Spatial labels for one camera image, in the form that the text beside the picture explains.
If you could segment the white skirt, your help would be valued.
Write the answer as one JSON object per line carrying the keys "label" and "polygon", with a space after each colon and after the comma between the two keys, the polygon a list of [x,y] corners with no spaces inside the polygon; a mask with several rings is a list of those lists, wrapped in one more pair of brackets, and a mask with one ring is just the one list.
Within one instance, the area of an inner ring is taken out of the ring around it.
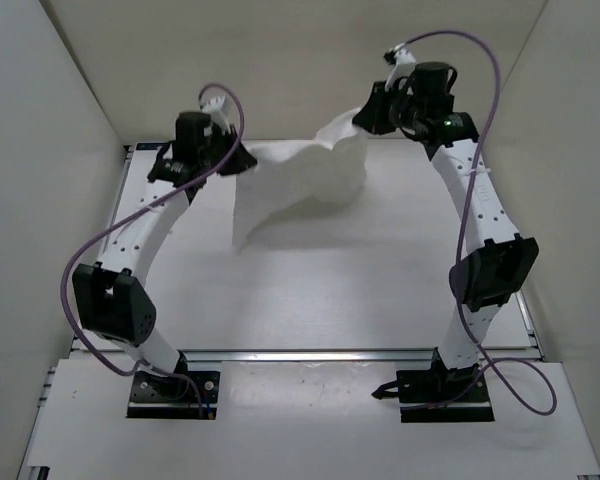
{"label": "white skirt", "polygon": [[259,141],[246,150],[257,165],[236,177],[232,245],[242,247],[265,221],[312,200],[353,201],[366,181],[367,134],[353,124],[359,107],[335,117],[311,139]]}

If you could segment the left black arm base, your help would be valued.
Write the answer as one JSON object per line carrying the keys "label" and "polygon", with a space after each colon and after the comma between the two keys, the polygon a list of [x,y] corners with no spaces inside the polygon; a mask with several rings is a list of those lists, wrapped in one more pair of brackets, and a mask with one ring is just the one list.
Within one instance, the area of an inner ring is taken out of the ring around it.
{"label": "left black arm base", "polygon": [[139,370],[135,373],[126,409],[129,419],[215,420],[218,413],[219,364],[194,367],[182,356],[176,374],[181,378]]}

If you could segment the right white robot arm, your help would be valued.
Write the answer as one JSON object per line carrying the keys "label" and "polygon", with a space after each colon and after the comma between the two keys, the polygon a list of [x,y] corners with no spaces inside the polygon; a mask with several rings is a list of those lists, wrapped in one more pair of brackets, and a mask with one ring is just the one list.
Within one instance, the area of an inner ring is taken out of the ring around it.
{"label": "right white robot arm", "polygon": [[399,130],[421,144],[443,179],[461,219],[460,259],[449,284],[458,305],[428,376],[429,391],[451,400],[464,388],[460,371],[473,368],[493,318],[520,290],[539,247],[523,237],[501,204],[478,146],[471,116],[454,109],[457,71],[444,62],[396,64],[377,81],[354,124],[373,135]]}

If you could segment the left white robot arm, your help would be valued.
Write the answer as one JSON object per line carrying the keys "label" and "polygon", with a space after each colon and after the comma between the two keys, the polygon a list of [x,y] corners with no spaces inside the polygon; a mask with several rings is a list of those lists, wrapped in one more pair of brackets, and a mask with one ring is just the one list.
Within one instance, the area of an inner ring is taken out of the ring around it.
{"label": "left white robot arm", "polygon": [[157,330],[157,309],[145,290],[149,269],[206,174],[239,175],[256,164],[226,113],[180,113],[174,139],[156,152],[134,219],[110,233],[93,264],[80,264],[72,274],[82,328],[118,345],[154,374],[154,385],[165,397],[183,395],[189,373],[183,354]]}

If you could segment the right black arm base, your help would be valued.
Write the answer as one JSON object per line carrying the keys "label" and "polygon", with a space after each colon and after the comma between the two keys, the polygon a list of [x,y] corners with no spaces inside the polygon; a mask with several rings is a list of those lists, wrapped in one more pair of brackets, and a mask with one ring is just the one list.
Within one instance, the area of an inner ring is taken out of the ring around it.
{"label": "right black arm base", "polygon": [[495,420],[484,374],[476,360],[448,369],[435,350],[427,370],[397,370],[371,396],[397,398],[402,423],[490,423]]}

